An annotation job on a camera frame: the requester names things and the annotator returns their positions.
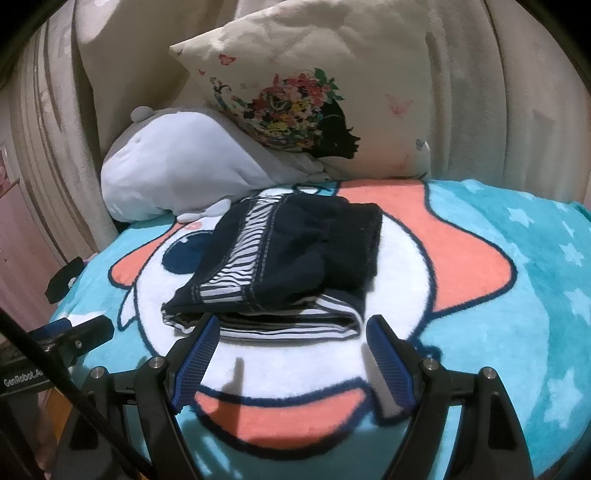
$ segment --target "decorative pillow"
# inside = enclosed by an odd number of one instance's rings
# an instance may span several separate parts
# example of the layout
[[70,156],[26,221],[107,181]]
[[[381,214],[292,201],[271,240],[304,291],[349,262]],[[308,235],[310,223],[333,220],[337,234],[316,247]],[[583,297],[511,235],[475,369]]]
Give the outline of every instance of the decorative pillow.
[[426,0],[287,0],[171,53],[263,145],[310,153],[345,177],[423,176],[427,11]]

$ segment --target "folded striped shirt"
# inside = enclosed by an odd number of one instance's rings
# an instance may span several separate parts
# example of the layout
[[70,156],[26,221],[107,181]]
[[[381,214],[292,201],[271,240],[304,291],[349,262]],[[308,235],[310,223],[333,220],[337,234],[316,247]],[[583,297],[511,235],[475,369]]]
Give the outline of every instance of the folded striped shirt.
[[376,271],[382,214],[375,204],[289,193],[234,204],[164,321],[183,332],[216,313],[236,339],[359,335],[364,289]]

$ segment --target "cartoon character face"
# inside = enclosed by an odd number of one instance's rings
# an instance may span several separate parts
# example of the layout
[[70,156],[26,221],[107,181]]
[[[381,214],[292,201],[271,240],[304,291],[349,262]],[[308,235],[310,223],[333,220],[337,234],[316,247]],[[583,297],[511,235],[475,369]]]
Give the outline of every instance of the cartoon character face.
[[[422,183],[351,181],[336,194],[354,203],[377,203],[384,211],[378,272],[366,294],[365,319],[383,315],[400,338],[416,339],[429,321],[513,285],[515,268],[508,257],[438,218]],[[164,324],[161,307],[194,273],[218,220],[175,224],[111,269],[111,281],[129,289],[119,327],[139,321],[154,353],[165,355],[183,335]],[[330,447],[368,408],[383,417],[401,412],[363,332],[348,340],[297,345],[222,339],[194,399],[202,422],[221,438],[273,458]]]

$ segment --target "blue gripper pad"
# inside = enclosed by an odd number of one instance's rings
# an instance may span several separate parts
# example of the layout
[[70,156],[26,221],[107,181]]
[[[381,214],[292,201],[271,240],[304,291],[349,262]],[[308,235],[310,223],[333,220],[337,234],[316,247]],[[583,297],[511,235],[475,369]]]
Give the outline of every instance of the blue gripper pad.
[[174,397],[170,402],[177,412],[189,405],[195,396],[219,339],[220,321],[216,316],[212,316],[191,348],[183,366],[178,370],[174,383]]
[[365,336],[394,401],[404,410],[412,410],[418,404],[413,393],[413,378],[375,317],[368,320]]
[[42,340],[48,340],[50,338],[57,337],[60,333],[66,332],[72,328],[72,324],[70,320],[63,318],[56,320],[55,322],[48,323],[47,325],[43,325],[32,332],[29,332],[29,335],[35,340],[36,342],[41,342]]

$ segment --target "turquoise blanket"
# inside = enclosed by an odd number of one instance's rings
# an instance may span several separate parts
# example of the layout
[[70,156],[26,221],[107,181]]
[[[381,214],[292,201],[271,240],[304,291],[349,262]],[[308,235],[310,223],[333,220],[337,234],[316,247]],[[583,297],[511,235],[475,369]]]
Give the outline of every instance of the turquoise blanket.
[[[448,369],[494,367],[536,475],[573,447],[591,420],[591,217],[581,205],[473,180],[293,189],[378,203],[384,227],[366,316],[382,313],[398,336]],[[116,326],[115,337],[80,362],[78,382],[97,365],[134,369],[178,338],[160,306],[190,278],[186,265],[198,264],[217,219],[173,220],[132,225],[60,304],[54,319],[77,324],[104,314]],[[376,372],[363,336],[301,345],[224,340],[177,420],[206,476],[377,480],[408,419]],[[454,407],[433,480],[443,478],[458,421]]]

